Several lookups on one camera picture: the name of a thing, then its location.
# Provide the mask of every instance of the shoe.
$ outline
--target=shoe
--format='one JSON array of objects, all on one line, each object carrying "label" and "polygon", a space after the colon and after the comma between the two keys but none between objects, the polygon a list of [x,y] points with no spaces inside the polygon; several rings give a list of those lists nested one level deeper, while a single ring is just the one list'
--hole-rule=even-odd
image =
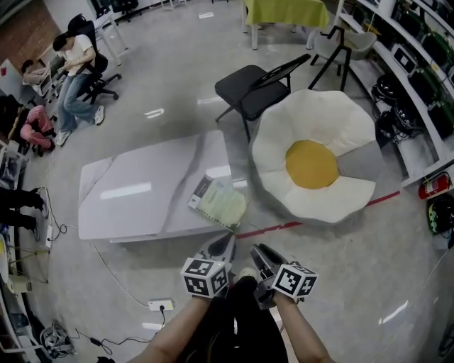
[{"label": "shoe", "polygon": [[63,146],[66,139],[71,135],[71,132],[58,133],[57,138],[55,139],[55,144],[58,146]]},{"label": "shoe", "polygon": [[33,237],[35,238],[36,242],[38,242],[40,240],[40,237],[41,237],[40,226],[38,224],[38,220],[36,220],[35,228],[33,229]]},{"label": "shoe", "polygon": [[104,106],[98,107],[98,111],[94,115],[94,123],[96,126],[101,125],[102,121],[104,120]]},{"label": "shoe", "polygon": [[240,281],[244,276],[251,276],[257,280],[257,272],[250,267],[245,267],[241,270],[240,274],[238,275],[238,281]]}]

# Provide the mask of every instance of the gray floor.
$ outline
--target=gray floor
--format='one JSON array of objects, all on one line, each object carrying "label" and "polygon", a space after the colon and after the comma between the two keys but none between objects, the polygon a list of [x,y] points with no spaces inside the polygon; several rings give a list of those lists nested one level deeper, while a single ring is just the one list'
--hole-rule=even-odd
[{"label": "gray floor", "polygon": [[[214,17],[199,19],[199,13]],[[218,127],[215,117],[227,105],[216,98],[214,84],[249,64],[272,69],[306,52],[306,38],[289,26],[267,25],[259,36],[259,49],[250,47],[250,34],[240,27],[238,0],[228,4],[192,0],[173,12],[153,9],[122,23],[121,32],[130,50],[123,64],[112,72],[123,75],[111,88],[106,120],[100,127],[82,123],[65,146],[50,156],[32,156],[23,188],[46,183],[59,223],[77,226],[77,198],[81,168],[90,162]],[[293,90],[307,87],[320,70],[305,64],[292,75]],[[318,89],[338,89],[336,69],[322,77]],[[350,75],[346,93],[366,111],[372,106]],[[163,108],[153,119],[144,113]],[[219,128],[226,136],[229,161],[236,181],[248,180],[248,146],[237,113],[228,114]],[[387,168],[374,198],[399,190],[402,170],[392,147],[384,150]],[[240,233],[288,222],[276,216],[257,197],[251,200]],[[41,223],[43,230],[46,223]],[[141,323],[161,323],[161,315],[140,306],[117,284],[97,256],[90,241],[80,240],[68,228],[52,247],[49,257],[30,261],[26,267],[39,277],[48,270],[49,284],[35,284],[30,300],[44,325],[60,321],[74,335],[78,328],[96,338],[122,340],[152,333]],[[118,280],[139,301],[172,297],[177,308],[188,301],[179,277],[185,259],[192,256],[206,236],[112,245],[94,241]],[[337,362],[436,362],[436,347],[451,308],[452,254],[444,256],[431,247],[424,203],[414,189],[367,207],[362,215],[335,228],[307,225],[276,230],[238,240],[233,270],[251,265],[253,243],[267,243],[289,259],[315,269],[320,280],[306,303],[301,304],[315,330]],[[21,244],[33,237],[21,231]],[[82,338],[75,340],[79,354],[66,362],[95,362],[105,355]],[[291,362],[296,362],[289,347]],[[135,342],[112,347],[116,362],[125,362],[144,348]]]}]

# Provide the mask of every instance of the fire extinguisher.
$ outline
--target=fire extinguisher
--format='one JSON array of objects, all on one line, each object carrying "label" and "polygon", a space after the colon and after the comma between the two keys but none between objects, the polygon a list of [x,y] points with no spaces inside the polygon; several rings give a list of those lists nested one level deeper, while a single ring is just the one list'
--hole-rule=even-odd
[{"label": "fire extinguisher", "polygon": [[418,195],[421,199],[434,196],[447,191],[453,184],[447,172],[437,175],[432,180],[428,180],[419,187]]}]

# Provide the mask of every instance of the person's hand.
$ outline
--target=person's hand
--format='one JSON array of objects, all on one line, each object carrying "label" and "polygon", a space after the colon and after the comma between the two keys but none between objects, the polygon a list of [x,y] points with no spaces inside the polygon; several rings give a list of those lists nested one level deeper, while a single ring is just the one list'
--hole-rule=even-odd
[{"label": "person's hand", "polygon": [[77,62],[74,60],[70,60],[69,62],[66,62],[63,67],[60,69],[63,69],[64,71],[69,71],[71,68],[77,66]]}]

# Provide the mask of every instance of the electrical outlet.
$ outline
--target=electrical outlet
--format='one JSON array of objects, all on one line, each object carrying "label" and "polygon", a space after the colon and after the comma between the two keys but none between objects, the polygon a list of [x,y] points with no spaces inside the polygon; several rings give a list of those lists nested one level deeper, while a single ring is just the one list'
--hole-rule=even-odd
[{"label": "electrical outlet", "polygon": [[160,311],[159,307],[164,306],[164,311],[173,310],[175,308],[175,304],[172,299],[166,298],[162,300],[150,300],[148,301],[148,307],[151,311]]},{"label": "electrical outlet", "polygon": [[54,232],[52,225],[49,223],[48,225],[48,234],[46,235],[45,238],[45,245],[48,246],[48,248],[52,247],[52,240],[54,239]]}]

